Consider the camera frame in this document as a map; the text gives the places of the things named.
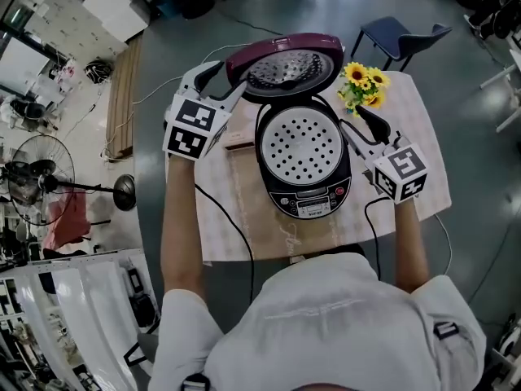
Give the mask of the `brown striped mat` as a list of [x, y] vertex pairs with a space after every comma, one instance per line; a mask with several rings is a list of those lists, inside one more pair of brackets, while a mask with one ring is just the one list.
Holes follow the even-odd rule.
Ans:
[[138, 82], [138, 67], [142, 34], [128, 41], [127, 49], [116, 58], [107, 110], [106, 142], [103, 156], [116, 162], [133, 155], [134, 90]]

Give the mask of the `person's white shirt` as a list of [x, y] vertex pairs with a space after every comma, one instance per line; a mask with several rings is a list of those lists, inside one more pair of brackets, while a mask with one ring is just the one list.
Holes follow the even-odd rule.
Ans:
[[[437, 322], [459, 333], [439, 340]], [[412, 293], [378, 280], [355, 253], [315, 257], [269, 278], [223, 332], [195, 293], [164, 295], [149, 391], [180, 391], [202, 373], [213, 391], [473, 391], [486, 337], [451, 279]]]

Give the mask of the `purple rice cooker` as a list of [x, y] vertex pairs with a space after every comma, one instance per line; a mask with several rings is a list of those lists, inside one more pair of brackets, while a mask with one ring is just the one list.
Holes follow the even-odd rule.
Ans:
[[[232, 84], [247, 82], [243, 97], [260, 105], [254, 148], [262, 182], [274, 205], [288, 217], [313, 220], [336, 211], [352, 181], [348, 144], [333, 107], [320, 95], [338, 77], [344, 61], [340, 40], [323, 33], [297, 33], [252, 43], [226, 61]], [[277, 113], [307, 107], [332, 118], [344, 140], [344, 154], [336, 170], [313, 185], [295, 186], [274, 177], [261, 154], [261, 132]]]

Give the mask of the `white perforated steamer tray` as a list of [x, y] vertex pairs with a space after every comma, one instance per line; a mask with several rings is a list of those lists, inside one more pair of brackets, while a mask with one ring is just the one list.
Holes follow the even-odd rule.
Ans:
[[299, 107], [283, 110], [261, 132], [260, 153], [268, 171], [295, 186], [319, 183], [338, 167], [344, 140], [324, 112]]

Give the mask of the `person's right forearm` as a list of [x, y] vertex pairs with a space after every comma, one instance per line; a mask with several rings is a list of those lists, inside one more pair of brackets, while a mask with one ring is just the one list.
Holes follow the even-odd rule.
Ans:
[[396, 286], [412, 293], [429, 279], [427, 253], [413, 199], [395, 205]]

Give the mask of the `person's left forearm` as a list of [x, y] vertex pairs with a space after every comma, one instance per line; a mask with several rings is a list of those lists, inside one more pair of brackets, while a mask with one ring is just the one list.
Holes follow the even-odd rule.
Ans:
[[166, 292], [182, 289], [204, 298], [195, 163], [180, 156], [169, 159], [160, 264]]

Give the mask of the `white shelf rack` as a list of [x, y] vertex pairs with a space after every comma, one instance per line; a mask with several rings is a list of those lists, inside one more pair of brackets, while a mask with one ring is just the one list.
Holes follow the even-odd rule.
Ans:
[[140, 249], [35, 261], [0, 274], [45, 361], [70, 391], [147, 391], [133, 296], [153, 298]]

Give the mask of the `white storage box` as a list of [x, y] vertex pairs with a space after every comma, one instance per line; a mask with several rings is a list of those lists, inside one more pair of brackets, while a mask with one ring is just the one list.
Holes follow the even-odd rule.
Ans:
[[83, 6], [118, 41], [127, 42], [150, 23], [150, 13], [137, 0], [85, 0]]

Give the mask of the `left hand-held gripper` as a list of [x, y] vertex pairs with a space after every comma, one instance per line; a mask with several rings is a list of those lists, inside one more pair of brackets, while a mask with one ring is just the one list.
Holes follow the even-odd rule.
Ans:
[[165, 112], [163, 151], [187, 160], [204, 158], [225, 132], [231, 112], [242, 98], [247, 82], [242, 80], [221, 96], [202, 96], [202, 91], [224, 65], [202, 63], [182, 76], [178, 91]]

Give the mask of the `dark blue chair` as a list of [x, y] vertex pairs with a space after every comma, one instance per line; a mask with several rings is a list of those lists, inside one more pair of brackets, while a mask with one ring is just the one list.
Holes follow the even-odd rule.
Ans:
[[383, 70], [387, 71], [393, 62], [402, 61], [400, 72], [403, 72], [416, 54], [429, 49], [452, 30], [449, 26], [434, 24], [429, 34], [414, 34], [395, 17], [386, 16], [361, 26], [350, 57], [354, 59], [362, 38], [367, 36], [373, 46], [387, 56]]

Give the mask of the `grey chair with black legs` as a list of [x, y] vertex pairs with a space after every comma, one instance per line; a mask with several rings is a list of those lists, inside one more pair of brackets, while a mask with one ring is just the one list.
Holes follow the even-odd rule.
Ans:
[[159, 337], [157, 335], [158, 324], [150, 327], [146, 332], [139, 332], [137, 334], [136, 341], [127, 350], [123, 359], [126, 366], [130, 369], [133, 375], [146, 373], [148, 376], [151, 374], [147, 373], [149, 365], [152, 365], [155, 361], [155, 355], [158, 347]]

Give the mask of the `black standing fan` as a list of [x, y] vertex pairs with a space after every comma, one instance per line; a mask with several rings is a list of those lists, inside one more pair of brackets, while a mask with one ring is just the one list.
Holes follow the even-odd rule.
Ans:
[[0, 182], [7, 187], [14, 210], [34, 226], [57, 222], [79, 195], [91, 191], [111, 194], [121, 211], [136, 205], [133, 176], [122, 174], [112, 187], [80, 184], [69, 150], [47, 134], [27, 139], [11, 160], [0, 165]]

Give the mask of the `sunflower bouquet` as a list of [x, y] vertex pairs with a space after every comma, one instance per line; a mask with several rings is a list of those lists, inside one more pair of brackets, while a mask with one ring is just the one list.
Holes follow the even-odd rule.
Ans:
[[359, 116], [357, 107], [379, 108], [385, 101], [390, 79], [380, 69], [358, 62], [346, 64], [339, 74], [336, 94], [348, 114]]

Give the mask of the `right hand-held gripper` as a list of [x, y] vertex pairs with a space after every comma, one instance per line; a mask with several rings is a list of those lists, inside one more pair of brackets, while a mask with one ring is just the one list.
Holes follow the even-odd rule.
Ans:
[[387, 121], [361, 105], [356, 112], [367, 124], [374, 141], [370, 141], [351, 122], [340, 120], [339, 127], [348, 144], [371, 172], [371, 182], [395, 204], [418, 196], [428, 174], [426, 158], [417, 143], [381, 153], [380, 143], [389, 143], [391, 127]]

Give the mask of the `small pink box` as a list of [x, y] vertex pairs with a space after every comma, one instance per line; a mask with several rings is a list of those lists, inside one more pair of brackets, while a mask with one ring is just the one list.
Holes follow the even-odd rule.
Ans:
[[232, 111], [221, 144], [227, 151], [254, 147], [255, 125], [259, 104], [240, 99]]

